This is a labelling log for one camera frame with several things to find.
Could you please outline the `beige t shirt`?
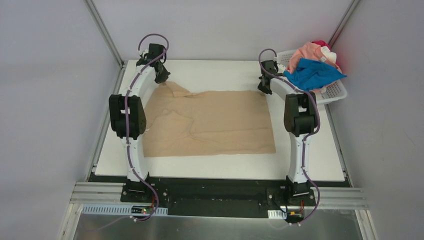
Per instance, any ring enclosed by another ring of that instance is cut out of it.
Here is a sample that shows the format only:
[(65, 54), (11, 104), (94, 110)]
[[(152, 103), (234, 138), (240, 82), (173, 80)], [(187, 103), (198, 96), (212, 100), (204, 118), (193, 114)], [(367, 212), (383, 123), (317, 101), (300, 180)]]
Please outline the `beige t shirt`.
[(192, 93), (160, 84), (144, 109), (145, 157), (188, 157), (276, 152), (266, 96), (260, 91)]

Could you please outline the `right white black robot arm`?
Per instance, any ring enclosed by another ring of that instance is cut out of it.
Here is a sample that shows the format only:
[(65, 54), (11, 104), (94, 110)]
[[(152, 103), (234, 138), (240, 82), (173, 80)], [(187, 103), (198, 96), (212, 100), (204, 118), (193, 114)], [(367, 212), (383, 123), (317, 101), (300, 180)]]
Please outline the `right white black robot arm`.
[(258, 90), (276, 93), (284, 100), (283, 125), (290, 137), (290, 164), (281, 194), (282, 202), (300, 205), (310, 199), (312, 181), (308, 174), (309, 148), (312, 135), (320, 129), (315, 95), (295, 87), (278, 72), (274, 60), (260, 61)]

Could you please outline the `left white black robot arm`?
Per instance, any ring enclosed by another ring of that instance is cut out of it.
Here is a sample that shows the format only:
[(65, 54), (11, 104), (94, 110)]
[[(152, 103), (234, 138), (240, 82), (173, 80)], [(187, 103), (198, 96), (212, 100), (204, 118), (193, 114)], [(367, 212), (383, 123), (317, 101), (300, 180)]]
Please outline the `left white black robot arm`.
[(168, 49), (167, 46), (151, 43), (147, 50), (142, 51), (128, 86), (108, 99), (110, 126), (120, 138), (127, 158), (126, 186), (143, 203), (152, 198), (153, 189), (146, 181), (149, 171), (142, 138), (147, 129), (147, 117), (142, 99), (151, 85), (168, 80), (170, 72), (164, 66)]

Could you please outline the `blue t shirt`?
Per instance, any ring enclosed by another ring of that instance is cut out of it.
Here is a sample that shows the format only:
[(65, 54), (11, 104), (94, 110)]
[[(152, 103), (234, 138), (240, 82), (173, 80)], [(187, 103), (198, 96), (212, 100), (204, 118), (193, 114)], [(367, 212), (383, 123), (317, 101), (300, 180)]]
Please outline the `blue t shirt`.
[(303, 91), (320, 89), (347, 77), (334, 66), (307, 58), (301, 58), (292, 73), (285, 70), (283, 74), (290, 83)]

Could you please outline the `pink t shirt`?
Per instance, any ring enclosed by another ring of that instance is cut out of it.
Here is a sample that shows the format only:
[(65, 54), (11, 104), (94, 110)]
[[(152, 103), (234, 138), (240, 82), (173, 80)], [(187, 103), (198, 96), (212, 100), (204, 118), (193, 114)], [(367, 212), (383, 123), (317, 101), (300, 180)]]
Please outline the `pink t shirt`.
[(308, 59), (313, 61), (318, 61), (321, 63), (325, 63), (327, 65), (330, 65), (334, 68), (336, 68), (340, 73), (342, 72), (339, 65), (336, 63), (332, 63), (329, 60), (327, 60), (324, 55), (321, 53), (321, 46), (312, 43), (307, 42), (302, 47), (298, 48), (295, 53), (292, 55), (292, 57), (289, 59), (288, 66), (286, 67), (286, 70), (289, 73), (293, 73), (294, 70), (297, 68), (299, 62), (301, 59)]

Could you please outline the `red t shirt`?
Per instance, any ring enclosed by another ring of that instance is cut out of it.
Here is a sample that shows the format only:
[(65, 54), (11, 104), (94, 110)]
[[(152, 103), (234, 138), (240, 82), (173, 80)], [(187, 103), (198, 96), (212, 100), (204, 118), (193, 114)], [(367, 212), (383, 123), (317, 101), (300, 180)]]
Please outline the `red t shirt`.
[(312, 43), (319, 45), (320, 47), (327, 47), (329, 50), (331, 50), (330, 45), (324, 40), (315, 40), (315, 41), (312, 41)]

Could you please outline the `white t shirt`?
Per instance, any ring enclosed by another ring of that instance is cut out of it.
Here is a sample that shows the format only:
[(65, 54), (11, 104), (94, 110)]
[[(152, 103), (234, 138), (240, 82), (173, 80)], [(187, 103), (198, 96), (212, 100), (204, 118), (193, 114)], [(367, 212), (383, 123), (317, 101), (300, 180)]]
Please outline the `white t shirt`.
[(320, 51), (323, 54), (323, 56), (333, 64), (337, 61), (337, 54), (335, 52), (332, 52), (328, 46), (321, 46)]

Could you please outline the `white plastic laundry basket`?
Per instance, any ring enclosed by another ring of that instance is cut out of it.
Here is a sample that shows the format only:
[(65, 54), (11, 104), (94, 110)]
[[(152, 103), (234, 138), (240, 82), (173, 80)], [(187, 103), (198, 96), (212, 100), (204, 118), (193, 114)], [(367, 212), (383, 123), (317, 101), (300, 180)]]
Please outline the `white plastic laundry basket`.
[[(296, 50), (293, 49), (278, 52), (277, 57), (275, 57), (274, 59), (279, 65), (287, 67), (289, 64), (289, 60), (293, 56), (295, 51)], [(321, 88), (319, 91), (314, 92), (316, 95), (317, 103), (322, 105), (345, 99), (348, 95), (348, 92), (340, 79), (336, 80), (330, 85)]]

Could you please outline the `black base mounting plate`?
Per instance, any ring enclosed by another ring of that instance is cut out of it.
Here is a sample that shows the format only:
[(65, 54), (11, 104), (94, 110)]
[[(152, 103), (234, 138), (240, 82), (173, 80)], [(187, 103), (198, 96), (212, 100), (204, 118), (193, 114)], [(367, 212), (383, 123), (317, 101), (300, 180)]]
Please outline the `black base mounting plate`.
[(146, 182), (126, 180), (120, 201), (158, 203), (170, 216), (250, 219), (273, 210), (304, 213), (317, 204), (312, 188), (298, 195), (288, 180), (148, 177)]

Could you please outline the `left aluminium frame post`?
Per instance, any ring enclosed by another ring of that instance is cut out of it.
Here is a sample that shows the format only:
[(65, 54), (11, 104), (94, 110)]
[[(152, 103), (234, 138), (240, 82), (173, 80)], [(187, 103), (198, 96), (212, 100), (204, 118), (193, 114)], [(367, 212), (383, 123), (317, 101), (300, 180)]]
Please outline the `left aluminium frame post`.
[(96, 27), (99, 30), (100, 35), (102, 36), (106, 46), (111, 52), (115, 62), (122, 69), (124, 66), (124, 60), (122, 59), (118, 48), (116, 47), (111, 34), (109, 33), (105, 22), (103, 21), (101, 14), (93, 0), (84, 0), (84, 4), (86, 5), (87, 10), (89, 11)]

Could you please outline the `aluminium frame post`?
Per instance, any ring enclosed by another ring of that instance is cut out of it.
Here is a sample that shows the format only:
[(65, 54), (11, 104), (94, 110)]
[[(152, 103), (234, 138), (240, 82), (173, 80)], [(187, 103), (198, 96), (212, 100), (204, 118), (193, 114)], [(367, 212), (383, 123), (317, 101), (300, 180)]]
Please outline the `aluminium frame post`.
[(103, 21), (101, 14), (93, 0), (84, 0), (84, 4), (86, 5), (87, 10), (89, 11), (96, 27), (99, 30), (100, 35), (102, 36), (106, 46), (111, 52), (115, 62), (122, 69), (124, 66), (124, 60), (122, 59), (118, 48), (116, 47), (111, 34), (109, 33), (105, 22)]
[(346, 11), (344, 12), (344, 14), (342, 15), (342, 18), (340, 19), (338, 25), (336, 26), (332, 36), (329, 39), (328, 45), (333, 48), (334, 45), (336, 44), (337, 40), (339, 39), (339, 37), (341, 36), (344, 28), (346, 27), (346, 25), (348, 24), (351, 16), (354, 14), (354, 12), (356, 11), (358, 5), (362, 2), (362, 0), (351, 0)]

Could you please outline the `right aluminium frame post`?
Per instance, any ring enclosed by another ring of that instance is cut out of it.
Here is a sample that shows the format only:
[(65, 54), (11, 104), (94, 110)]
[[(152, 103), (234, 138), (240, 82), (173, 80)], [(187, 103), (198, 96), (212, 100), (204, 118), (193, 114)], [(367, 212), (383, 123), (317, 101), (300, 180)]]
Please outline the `right aluminium frame post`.
[(339, 37), (341, 36), (344, 28), (346, 27), (346, 25), (348, 24), (351, 16), (354, 14), (354, 12), (356, 11), (358, 5), (362, 2), (362, 0), (351, 0), (346, 11), (344, 12), (344, 14), (342, 15), (342, 18), (340, 19), (338, 25), (336, 26), (332, 36), (329, 39), (328, 45), (333, 48), (334, 45), (336, 44), (337, 40), (339, 39)]

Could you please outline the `aluminium front rail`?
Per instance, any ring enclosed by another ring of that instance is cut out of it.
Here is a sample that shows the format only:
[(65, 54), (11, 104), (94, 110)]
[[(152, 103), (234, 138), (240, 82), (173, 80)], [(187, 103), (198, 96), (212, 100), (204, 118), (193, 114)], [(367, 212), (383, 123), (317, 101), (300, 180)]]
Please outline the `aluminium front rail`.
[[(73, 188), (72, 204), (148, 205), (143, 200), (123, 202), (125, 183), (77, 182)], [(363, 189), (352, 187), (320, 187), (320, 209), (367, 210), (369, 205)]]

